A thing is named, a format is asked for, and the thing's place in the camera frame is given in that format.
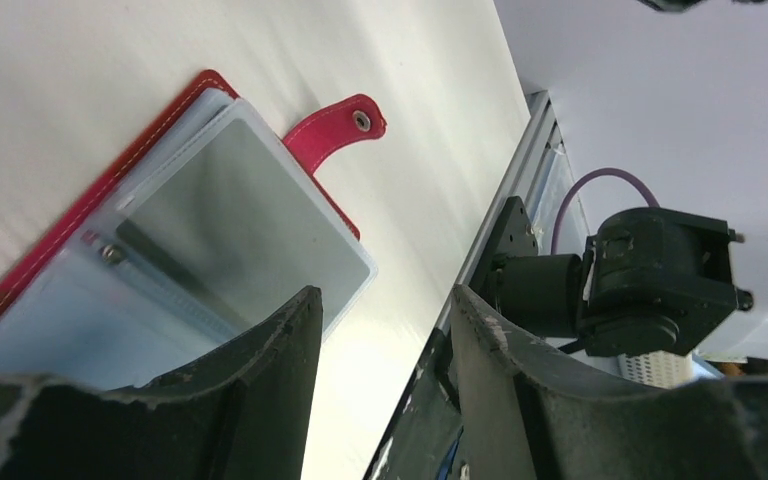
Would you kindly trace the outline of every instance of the white wall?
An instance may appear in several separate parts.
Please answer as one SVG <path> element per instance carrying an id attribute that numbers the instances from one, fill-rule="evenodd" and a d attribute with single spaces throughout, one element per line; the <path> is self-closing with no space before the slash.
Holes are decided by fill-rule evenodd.
<path id="1" fill-rule="evenodd" d="M 520 80 L 547 88 L 576 176 L 616 166 L 662 205 L 768 238 L 768 4 L 682 15 L 636 0 L 496 0 Z M 586 187 L 588 224 L 640 205 Z"/>

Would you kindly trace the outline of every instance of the red strap tab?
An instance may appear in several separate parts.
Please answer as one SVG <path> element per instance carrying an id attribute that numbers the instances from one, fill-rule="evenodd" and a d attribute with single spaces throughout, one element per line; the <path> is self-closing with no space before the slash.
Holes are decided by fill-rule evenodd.
<path id="1" fill-rule="evenodd" d="M 287 150 L 296 157 L 358 240 L 360 231 L 313 174 L 329 155 L 340 148 L 361 140 L 381 138 L 386 131 L 387 122 L 375 101 L 358 94 L 311 114 L 284 137 Z"/>

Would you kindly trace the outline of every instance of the white table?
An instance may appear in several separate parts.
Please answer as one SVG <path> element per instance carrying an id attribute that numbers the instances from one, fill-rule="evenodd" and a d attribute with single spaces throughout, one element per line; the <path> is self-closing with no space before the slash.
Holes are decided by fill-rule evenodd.
<path id="1" fill-rule="evenodd" d="M 380 274 L 325 342 L 305 479 L 359 479 L 528 120 L 491 0 L 0 0 L 0 275 L 215 68 L 279 134 L 357 92 L 322 184 Z"/>

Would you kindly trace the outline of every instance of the stitching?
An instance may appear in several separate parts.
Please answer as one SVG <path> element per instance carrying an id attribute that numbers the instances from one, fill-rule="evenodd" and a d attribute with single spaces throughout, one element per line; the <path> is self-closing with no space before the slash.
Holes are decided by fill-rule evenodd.
<path id="1" fill-rule="evenodd" d="M 351 107 L 351 106 L 357 105 L 358 103 L 362 103 L 363 101 L 364 101 L 363 97 L 356 98 L 355 100 L 353 100 L 353 101 L 351 101 L 349 103 L 346 103 L 346 104 L 335 103 L 334 105 L 331 105 L 330 107 L 326 107 L 325 109 L 320 110 L 319 112 L 317 112 L 317 113 L 311 115 L 310 117 L 308 117 L 307 120 L 305 120 L 305 122 L 307 122 L 307 123 L 305 123 L 304 125 L 301 125 L 300 127 L 297 127 L 298 130 L 294 130 L 292 133 L 290 133 L 290 135 L 287 136 L 287 139 L 284 140 L 284 143 L 285 144 L 289 144 L 290 142 L 292 142 L 293 139 L 296 138 L 300 133 L 302 133 L 307 127 L 309 127 L 309 126 L 313 125 L 314 123 L 316 123 L 317 121 L 321 120 L 322 117 L 324 117 L 325 115 L 328 115 L 328 114 L 334 112 L 335 110 L 339 110 L 339 109 L 342 109 L 344 107 Z"/>
<path id="2" fill-rule="evenodd" d="M 71 234 L 70 230 L 72 229 L 72 227 L 74 227 L 75 224 L 77 224 L 79 221 L 81 221 L 81 217 L 84 215 L 84 213 L 87 212 L 87 210 L 89 210 L 90 208 L 92 208 L 94 206 L 96 200 L 98 200 L 98 197 L 106 194 L 107 189 L 110 188 L 110 185 L 119 180 L 119 178 L 122 176 L 124 170 L 127 169 L 128 167 L 130 167 L 131 164 L 133 164 L 137 160 L 137 158 L 140 156 L 140 154 L 143 152 L 143 150 L 145 150 L 146 146 L 148 146 L 148 144 L 152 143 L 154 138 L 157 137 L 157 135 L 164 128 L 166 128 L 166 125 L 169 124 L 169 122 L 172 120 L 172 117 L 174 117 L 182 108 L 184 108 L 184 105 L 186 105 L 187 102 L 189 102 L 190 98 L 192 98 L 196 93 L 199 93 L 199 89 L 202 87 L 202 85 L 204 85 L 205 83 L 208 83 L 208 82 L 212 83 L 214 86 L 216 86 L 217 88 L 219 88 L 223 92 L 228 93 L 222 87 L 222 85 L 219 84 L 219 82 L 217 82 L 216 80 L 214 80 L 212 78 L 206 78 L 206 79 L 202 80 L 201 82 L 199 82 L 198 85 L 196 85 L 195 88 L 193 88 L 193 91 L 190 92 L 189 95 L 184 97 L 184 99 L 178 104 L 178 107 L 175 108 L 175 110 L 173 110 L 172 113 L 170 113 L 169 116 L 166 117 L 165 120 L 163 120 L 163 123 L 161 123 L 160 126 L 157 127 L 157 129 L 148 137 L 148 139 L 146 139 L 146 141 L 144 141 L 142 143 L 142 145 L 140 145 L 140 148 L 138 148 L 137 151 L 134 152 L 133 155 L 131 155 L 131 158 L 129 158 L 127 162 L 125 162 L 121 167 L 119 167 L 119 169 L 113 174 L 113 177 L 111 177 L 110 180 L 108 180 L 107 183 L 105 183 L 104 186 L 95 194 L 95 196 L 92 197 L 87 202 L 86 205 L 84 205 L 84 208 L 81 209 L 80 212 L 78 212 L 78 215 L 75 217 L 75 219 L 73 219 L 72 222 L 69 223 L 69 225 L 67 225 L 66 228 L 63 229 L 62 232 L 60 232 L 60 235 L 58 235 L 57 238 L 54 239 L 54 241 L 52 242 L 51 246 L 49 246 L 43 253 L 41 253 L 39 256 L 37 256 L 37 259 L 34 261 L 34 263 L 31 264 L 30 267 L 27 268 L 25 273 L 22 274 L 22 276 L 19 277 L 19 279 L 16 280 L 13 283 L 13 285 L 10 286 L 10 288 L 7 289 L 7 293 L 4 294 L 4 298 L 2 298 L 1 301 L 0 301 L 0 308 L 1 308 L 2 305 L 4 305 L 10 299 L 11 296 L 13 296 L 13 294 L 15 293 L 15 290 L 19 286 L 19 284 L 22 283 L 28 277 L 28 275 L 31 275 L 31 273 L 34 271 L 34 269 L 36 269 L 37 265 L 39 265 L 40 262 L 42 262 L 43 259 L 46 256 L 48 256 L 49 253 L 51 253 L 51 251 L 57 246 L 57 244 L 60 242 L 60 240 L 62 240 L 63 237 L 65 237 L 67 234 Z"/>
<path id="3" fill-rule="evenodd" d="M 215 125 L 219 120 L 227 117 L 231 113 L 231 109 L 227 109 L 226 111 L 220 113 L 219 115 L 213 117 L 208 124 L 209 125 Z M 196 142 L 199 141 L 203 136 L 207 135 L 209 129 L 202 129 L 201 133 L 196 135 L 195 137 L 187 140 L 187 143 L 185 143 L 180 149 L 178 149 L 178 152 L 175 153 L 175 155 L 172 155 L 172 157 L 169 158 L 169 160 L 166 161 L 165 164 L 163 164 L 162 167 L 158 168 L 154 172 L 151 173 L 148 177 L 146 177 L 143 181 L 141 181 L 136 187 L 134 187 L 134 190 L 137 190 L 145 185 L 151 184 L 157 177 L 159 177 L 163 172 L 166 170 L 169 170 L 173 166 L 175 166 L 175 161 L 181 158 L 181 156 L 187 152 L 187 150 L 193 146 Z"/>

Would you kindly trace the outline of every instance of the cable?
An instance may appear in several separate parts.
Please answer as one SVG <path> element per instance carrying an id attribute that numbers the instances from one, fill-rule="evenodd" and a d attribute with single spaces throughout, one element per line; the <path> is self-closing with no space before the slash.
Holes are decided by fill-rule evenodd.
<path id="1" fill-rule="evenodd" d="M 572 203 L 572 199 L 575 197 L 575 194 L 577 194 L 578 191 L 581 190 L 581 187 L 583 187 L 590 180 L 606 176 L 621 178 L 630 183 L 634 188 L 637 189 L 638 192 L 640 192 L 641 195 L 643 195 L 643 198 L 646 200 L 646 203 L 650 207 L 661 206 L 658 203 L 658 200 L 655 198 L 655 195 L 653 195 L 652 191 L 649 190 L 649 187 L 647 187 L 645 183 L 643 183 L 639 178 L 635 177 L 631 173 L 619 168 L 610 167 L 593 170 L 592 172 L 578 179 L 572 188 L 570 188 L 569 192 L 567 192 L 567 194 L 564 196 L 564 200 L 561 202 L 561 208 L 558 209 L 558 216 L 555 217 L 555 226 L 552 228 L 552 255 L 554 255 L 558 250 L 558 234 L 561 231 L 561 222 L 564 220 L 564 215 L 566 215 L 567 208 L 569 208 L 569 204 Z"/>
<path id="2" fill-rule="evenodd" d="M 452 446 L 449 447 L 448 452 L 446 452 L 446 456 L 443 457 L 443 464 L 440 465 L 440 470 L 437 471 L 436 480 L 446 480 L 449 478 L 449 473 L 452 472 L 452 468 L 455 465 L 455 455 L 458 453 L 458 446 L 461 443 L 461 435 L 463 435 L 463 427 L 458 430 L 457 438 L 455 438 L 455 441 L 452 442 Z"/>

